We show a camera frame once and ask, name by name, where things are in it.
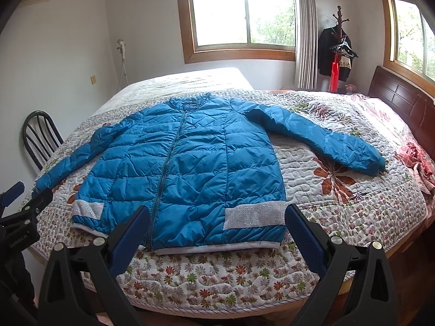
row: blue gripper pad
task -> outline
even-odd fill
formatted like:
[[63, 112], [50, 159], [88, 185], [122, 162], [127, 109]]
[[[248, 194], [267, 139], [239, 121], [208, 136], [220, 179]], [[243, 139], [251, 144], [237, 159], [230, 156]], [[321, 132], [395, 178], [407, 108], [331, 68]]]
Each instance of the blue gripper pad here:
[[317, 273], [320, 278], [323, 278], [328, 269], [325, 264], [325, 250], [310, 230], [308, 221], [303, 213], [299, 214], [295, 207], [295, 205], [287, 206], [284, 215], [285, 225], [310, 271]]
[[24, 184], [19, 181], [1, 195], [0, 207], [8, 207], [24, 192]]
[[[113, 278], [116, 278], [117, 275], [127, 270], [138, 246], [144, 241], [144, 235], [148, 231], [150, 220], [149, 209], [145, 206], [141, 206], [129, 221], [125, 223], [127, 227], [124, 228], [125, 231], [119, 237], [116, 245], [111, 248], [111, 254], [109, 256], [109, 272]], [[117, 228], [115, 228], [112, 234], [117, 233]]]

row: wooden headboard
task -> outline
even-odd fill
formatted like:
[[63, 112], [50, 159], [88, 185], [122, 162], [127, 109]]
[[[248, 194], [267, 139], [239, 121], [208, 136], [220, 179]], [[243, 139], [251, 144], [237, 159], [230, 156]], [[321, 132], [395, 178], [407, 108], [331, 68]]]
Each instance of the wooden headboard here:
[[399, 114], [417, 142], [435, 160], [435, 105], [431, 97], [380, 66], [368, 96], [381, 99]]

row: metal bolt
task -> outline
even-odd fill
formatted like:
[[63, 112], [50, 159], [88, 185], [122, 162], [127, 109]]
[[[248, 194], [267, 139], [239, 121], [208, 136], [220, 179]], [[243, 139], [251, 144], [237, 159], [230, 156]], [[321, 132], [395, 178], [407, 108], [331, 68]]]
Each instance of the metal bolt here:
[[95, 238], [94, 239], [94, 245], [95, 246], [101, 246], [106, 242], [105, 238]]
[[332, 241], [332, 243], [334, 243], [335, 245], [340, 245], [341, 243], [343, 243], [343, 239], [340, 238], [340, 237], [337, 236], [337, 235], [332, 236], [332, 237], [331, 237], [331, 241]]
[[62, 243], [57, 243], [55, 246], [54, 246], [54, 250], [56, 250], [56, 251], [60, 251], [60, 250], [62, 250], [64, 248], [64, 245], [62, 244]]
[[377, 249], [377, 250], [382, 249], [382, 244], [381, 244], [379, 241], [374, 241], [374, 242], [372, 243], [372, 245], [373, 245], [373, 247], [374, 247], [375, 249]]

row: silver sequin patch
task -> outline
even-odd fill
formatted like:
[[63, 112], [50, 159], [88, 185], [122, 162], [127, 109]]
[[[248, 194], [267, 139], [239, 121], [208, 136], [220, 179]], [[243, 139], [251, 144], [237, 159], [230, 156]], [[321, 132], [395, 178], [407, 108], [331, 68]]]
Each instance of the silver sequin patch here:
[[101, 218], [104, 204], [100, 202], [86, 202], [84, 200], [75, 200], [73, 203], [73, 215], [81, 215], [95, 220]]
[[223, 229], [283, 225], [285, 209], [289, 204], [285, 201], [268, 201], [226, 208]]

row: quilted bedspread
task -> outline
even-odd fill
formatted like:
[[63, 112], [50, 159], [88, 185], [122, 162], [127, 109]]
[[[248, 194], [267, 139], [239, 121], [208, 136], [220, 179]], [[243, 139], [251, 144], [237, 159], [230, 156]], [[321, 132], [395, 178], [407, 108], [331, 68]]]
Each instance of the quilted bedspread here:
[[[50, 158], [44, 172], [107, 123], [170, 95], [198, 95], [204, 90], [173, 90], [154, 99], [138, 92], [128, 104], [108, 103], [80, 125]], [[406, 166], [395, 157], [392, 144], [371, 123], [362, 106], [364, 98], [320, 92], [270, 93], [253, 90], [213, 90], [222, 97], [237, 97], [290, 109], [325, 128], [362, 137], [386, 159], [386, 171], [377, 177], [349, 171], [324, 158], [305, 144], [270, 134], [284, 178], [287, 200], [302, 209], [309, 220], [328, 234], [349, 244], [381, 241], [391, 249], [427, 216], [425, 199]], [[33, 250], [49, 258], [56, 242], [83, 246], [93, 236], [70, 227], [75, 192], [98, 158], [68, 176], [54, 189], [53, 202], [40, 214], [41, 239]], [[86, 286], [93, 288], [89, 274]], [[277, 250], [252, 249], [192, 255], [157, 256], [138, 250], [127, 271], [117, 277], [126, 296], [137, 307], [194, 317], [237, 317], [272, 312], [275, 307], [307, 298], [318, 282], [308, 269], [290, 234]]]

